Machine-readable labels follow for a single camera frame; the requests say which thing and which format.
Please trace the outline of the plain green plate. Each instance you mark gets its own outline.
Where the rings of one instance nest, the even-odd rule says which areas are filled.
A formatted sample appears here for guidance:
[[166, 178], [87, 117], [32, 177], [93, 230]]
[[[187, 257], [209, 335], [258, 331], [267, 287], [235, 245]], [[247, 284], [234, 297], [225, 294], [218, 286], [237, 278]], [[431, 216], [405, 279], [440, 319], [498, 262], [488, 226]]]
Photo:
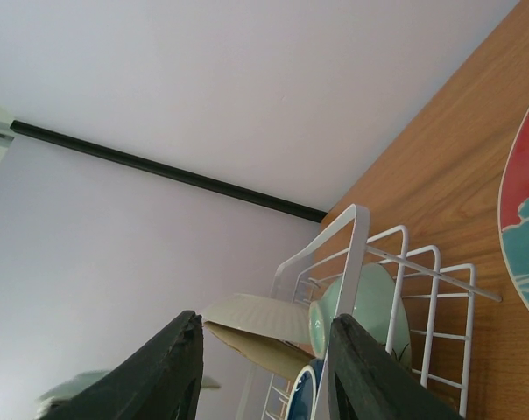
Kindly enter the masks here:
[[82, 372], [68, 381], [54, 386], [38, 398], [38, 408], [34, 418], [42, 419], [48, 413], [70, 401], [110, 373], [111, 370]]

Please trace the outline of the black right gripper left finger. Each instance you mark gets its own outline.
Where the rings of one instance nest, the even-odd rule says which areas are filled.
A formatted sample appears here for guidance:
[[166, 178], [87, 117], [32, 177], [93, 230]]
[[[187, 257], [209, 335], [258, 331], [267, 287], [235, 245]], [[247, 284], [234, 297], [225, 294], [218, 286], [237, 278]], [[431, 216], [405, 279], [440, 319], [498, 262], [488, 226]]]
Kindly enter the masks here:
[[203, 372], [201, 316], [183, 311], [100, 381], [46, 419], [194, 419]]

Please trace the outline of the beige bird painted plate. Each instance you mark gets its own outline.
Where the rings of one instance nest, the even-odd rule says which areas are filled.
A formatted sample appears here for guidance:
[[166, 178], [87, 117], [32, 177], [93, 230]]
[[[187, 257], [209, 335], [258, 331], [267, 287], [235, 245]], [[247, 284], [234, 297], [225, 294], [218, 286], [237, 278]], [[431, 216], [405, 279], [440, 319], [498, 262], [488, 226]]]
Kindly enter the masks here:
[[314, 358], [304, 350], [278, 339], [239, 331], [209, 321], [204, 323], [204, 327], [247, 360], [288, 381], [293, 381], [301, 369]]

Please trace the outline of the dark blue ceramic mug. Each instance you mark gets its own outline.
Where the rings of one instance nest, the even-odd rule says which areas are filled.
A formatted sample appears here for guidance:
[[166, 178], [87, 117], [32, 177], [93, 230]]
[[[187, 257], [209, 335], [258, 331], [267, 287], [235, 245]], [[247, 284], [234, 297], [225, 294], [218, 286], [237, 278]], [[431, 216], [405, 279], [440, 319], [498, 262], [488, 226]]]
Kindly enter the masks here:
[[285, 420], [314, 418], [323, 365], [323, 359], [312, 359], [300, 370], [290, 393]]

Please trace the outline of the green floral ceramic bowl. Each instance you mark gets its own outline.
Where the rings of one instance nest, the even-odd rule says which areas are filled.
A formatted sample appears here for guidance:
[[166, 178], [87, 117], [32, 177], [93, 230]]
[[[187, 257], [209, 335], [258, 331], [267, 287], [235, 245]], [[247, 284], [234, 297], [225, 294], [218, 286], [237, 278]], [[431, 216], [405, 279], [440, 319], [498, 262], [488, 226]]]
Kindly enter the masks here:
[[[335, 317], [335, 304], [339, 297], [342, 279], [336, 280], [327, 288], [322, 298], [309, 306], [309, 334], [314, 356], [324, 358], [330, 326]], [[358, 283], [353, 318], [380, 345], [388, 336], [395, 282], [386, 269], [376, 263], [362, 267]], [[393, 357], [406, 369], [412, 367], [410, 329], [406, 310], [398, 301], [396, 327], [393, 337]]]

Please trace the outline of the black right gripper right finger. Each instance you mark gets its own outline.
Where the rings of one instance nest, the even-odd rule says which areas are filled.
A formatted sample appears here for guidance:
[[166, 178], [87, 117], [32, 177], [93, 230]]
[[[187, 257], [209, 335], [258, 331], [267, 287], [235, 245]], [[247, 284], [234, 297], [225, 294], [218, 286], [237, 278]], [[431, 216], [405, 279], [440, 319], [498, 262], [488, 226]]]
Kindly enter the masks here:
[[332, 419], [459, 419], [423, 388], [349, 314], [331, 324], [328, 408]]

